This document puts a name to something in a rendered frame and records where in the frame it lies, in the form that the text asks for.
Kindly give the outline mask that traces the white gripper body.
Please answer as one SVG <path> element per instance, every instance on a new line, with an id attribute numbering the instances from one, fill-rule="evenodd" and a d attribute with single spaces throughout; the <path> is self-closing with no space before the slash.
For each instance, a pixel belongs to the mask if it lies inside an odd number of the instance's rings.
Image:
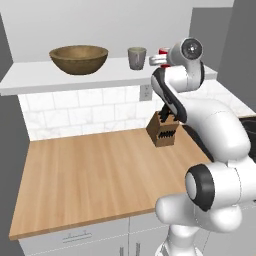
<path id="1" fill-rule="evenodd" d="M 167 55 L 158 54 L 149 57 L 150 66 L 166 65 L 167 64 Z"/>

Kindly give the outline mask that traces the grey cabinet door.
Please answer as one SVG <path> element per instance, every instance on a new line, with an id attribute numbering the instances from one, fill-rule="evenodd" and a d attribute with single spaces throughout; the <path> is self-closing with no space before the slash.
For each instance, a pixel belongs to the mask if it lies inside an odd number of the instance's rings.
<path id="1" fill-rule="evenodd" d="M 2 15 L 0 14 L 0 82 L 13 64 Z"/>
<path id="2" fill-rule="evenodd" d="M 256 112 L 256 0 L 192 0 L 189 35 L 217 80 Z"/>

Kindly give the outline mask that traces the white open cabinet shelf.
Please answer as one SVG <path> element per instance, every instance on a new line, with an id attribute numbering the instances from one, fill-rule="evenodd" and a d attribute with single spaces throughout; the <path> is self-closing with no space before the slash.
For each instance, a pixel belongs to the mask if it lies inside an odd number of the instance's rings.
<path id="1" fill-rule="evenodd" d="M 0 95 L 149 85 L 155 69 L 145 62 L 142 70 L 131 70 L 127 58 L 108 58 L 89 75 L 66 74 L 52 61 L 14 63 L 0 82 Z"/>

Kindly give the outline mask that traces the red cup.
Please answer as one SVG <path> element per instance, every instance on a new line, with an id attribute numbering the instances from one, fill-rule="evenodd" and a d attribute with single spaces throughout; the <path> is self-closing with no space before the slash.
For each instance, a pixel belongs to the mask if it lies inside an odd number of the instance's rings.
<path id="1" fill-rule="evenodd" d="M 162 47 L 159 49 L 158 53 L 161 55 L 161 54 L 167 54 L 168 53 L 168 50 L 169 50 L 169 47 Z M 161 65 L 161 68 L 167 68 L 167 67 L 170 67 L 169 64 L 162 64 Z"/>

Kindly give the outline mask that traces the wooden knife block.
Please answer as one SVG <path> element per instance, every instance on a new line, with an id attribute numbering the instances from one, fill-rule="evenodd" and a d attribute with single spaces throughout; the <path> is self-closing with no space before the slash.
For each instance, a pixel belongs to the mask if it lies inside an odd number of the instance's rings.
<path id="1" fill-rule="evenodd" d="M 146 131 L 156 147 L 171 146 L 175 141 L 175 133 L 179 122 L 174 120 L 173 115 L 169 115 L 165 122 L 160 119 L 159 112 L 152 116 Z"/>

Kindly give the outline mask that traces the brown wooden bowl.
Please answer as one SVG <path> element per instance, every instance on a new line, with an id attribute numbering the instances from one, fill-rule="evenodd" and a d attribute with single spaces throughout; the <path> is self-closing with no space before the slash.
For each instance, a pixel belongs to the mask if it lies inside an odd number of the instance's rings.
<path id="1" fill-rule="evenodd" d="M 70 75 L 88 75 L 98 71 L 108 57 L 108 50 L 93 45 L 64 46 L 49 52 L 53 63 Z"/>

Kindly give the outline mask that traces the black hob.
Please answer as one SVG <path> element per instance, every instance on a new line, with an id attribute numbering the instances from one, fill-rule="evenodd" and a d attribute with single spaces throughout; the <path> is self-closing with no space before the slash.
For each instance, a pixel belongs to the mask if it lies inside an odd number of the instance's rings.
<path id="1" fill-rule="evenodd" d="M 256 117 L 241 117 L 240 122 L 244 126 L 246 132 L 256 136 Z"/>

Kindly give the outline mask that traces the narrow grey drawer front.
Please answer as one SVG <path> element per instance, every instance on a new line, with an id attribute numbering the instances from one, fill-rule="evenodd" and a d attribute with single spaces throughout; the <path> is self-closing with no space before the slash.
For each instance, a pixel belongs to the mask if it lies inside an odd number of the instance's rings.
<path id="1" fill-rule="evenodd" d="M 163 227 L 154 212 L 132 216 L 130 218 L 130 232 L 145 231 L 153 228 Z"/>

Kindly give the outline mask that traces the grey cupboard door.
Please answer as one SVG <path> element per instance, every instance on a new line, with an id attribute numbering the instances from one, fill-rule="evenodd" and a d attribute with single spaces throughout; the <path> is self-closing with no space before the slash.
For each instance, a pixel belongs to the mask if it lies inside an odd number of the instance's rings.
<path id="1" fill-rule="evenodd" d="M 165 241 L 167 233 L 167 226 L 130 233 L 129 256 L 135 256 L 136 243 L 140 243 L 140 256 L 155 256 L 158 247 Z"/>
<path id="2" fill-rule="evenodd" d="M 68 256 L 120 256 L 120 247 L 124 247 L 124 256 L 129 256 L 127 234 L 74 246 Z"/>

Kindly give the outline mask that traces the white wall outlet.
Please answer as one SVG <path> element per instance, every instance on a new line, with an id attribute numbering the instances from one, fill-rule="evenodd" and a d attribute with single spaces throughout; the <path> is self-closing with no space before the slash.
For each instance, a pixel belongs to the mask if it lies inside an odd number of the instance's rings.
<path id="1" fill-rule="evenodd" d="M 140 101 L 151 101 L 152 100 L 152 87 L 150 85 L 140 86 Z"/>

